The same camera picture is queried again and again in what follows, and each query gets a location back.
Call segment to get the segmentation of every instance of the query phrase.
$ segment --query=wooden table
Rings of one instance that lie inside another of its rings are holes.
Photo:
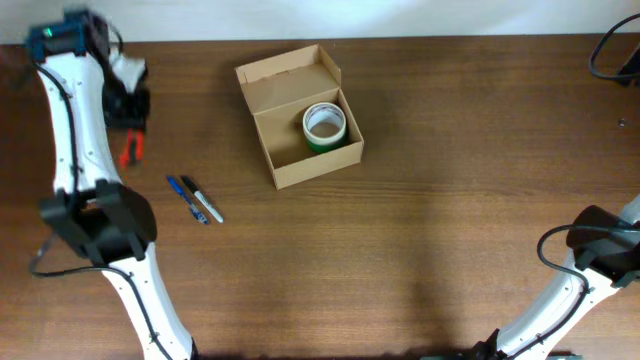
[[[233,68],[315,41],[127,44],[148,61],[152,115],[145,164],[124,178],[153,206],[160,269],[201,352],[437,353],[515,319],[554,275],[539,236],[640,193],[640,91],[589,76],[598,38],[319,41],[343,70],[363,162],[282,191]],[[616,38],[605,69],[639,40]],[[27,273],[49,233],[37,201],[51,194],[54,150],[41,85],[10,90],[15,70],[0,77],[0,357],[140,359],[103,277]],[[119,152],[122,135],[111,140]],[[165,180],[183,173],[224,225],[194,221]],[[552,242],[561,261],[563,238]],[[78,264],[60,243],[43,268]],[[632,285],[557,350],[637,359],[639,323]]]

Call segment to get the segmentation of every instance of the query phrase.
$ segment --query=robotic arm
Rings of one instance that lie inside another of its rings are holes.
[[[111,282],[145,359],[196,360],[158,271],[151,207],[122,185],[106,138],[106,124],[144,127],[144,61],[110,49],[108,24],[87,10],[31,29],[27,46],[47,93],[56,145],[56,196],[42,202],[43,219],[92,262],[83,269]]]

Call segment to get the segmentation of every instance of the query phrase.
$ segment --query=wooden surface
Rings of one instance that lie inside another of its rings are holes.
[[[343,70],[363,162],[279,192],[233,68],[313,41],[128,44],[148,61],[152,115],[145,164],[126,183],[153,206],[160,269],[201,352],[438,352],[515,319],[554,275],[536,257],[539,236],[640,193],[640,91],[589,76],[597,40],[321,41]],[[603,64],[621,64],[639,40],[616,38]],[[49,233],[37,201],[51,194],[52,133],[41,85],[13,91],[17,68],[2,69],[0,358],[140,359],[103,277],[27,274]],[[111,140],[119,152],[122,135]],[[183,173],[224,225],[191,217],[165,180]],[[563,238],[553,242],[561,261]],[[80,263],[60,243],[43,267]],[[638,324],[632,285],[557,349],[637,359]]]

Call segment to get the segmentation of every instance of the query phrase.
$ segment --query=blue pen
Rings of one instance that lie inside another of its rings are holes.
[[[189,210],[191,211],[193,217],[196,218],[196,220],[198,220],[199,222],[205,225],[209,225],[209,220],[207,220],[206,216],[204,216],[204,214],[200,212],[200,210],[198,210],[198,208],[191,202],[191,200],[189,200],[189,197],[184,192],[184,189],[182,189],[182,186],[178,184],[178,180],[176,180],[176,178],[171,175],[167,175],[167,180],[169,181],[169,184],[171,185],[173,190],[175,190],[178,195],[182,196],[187,204],[189,204]]]

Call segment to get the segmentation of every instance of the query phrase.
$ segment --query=tape roll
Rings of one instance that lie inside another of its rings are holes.
[[[344,112],[328,102],[311,105],[302,117],[302,128],[309,147],[319,154],[343,146],[347,139]]]

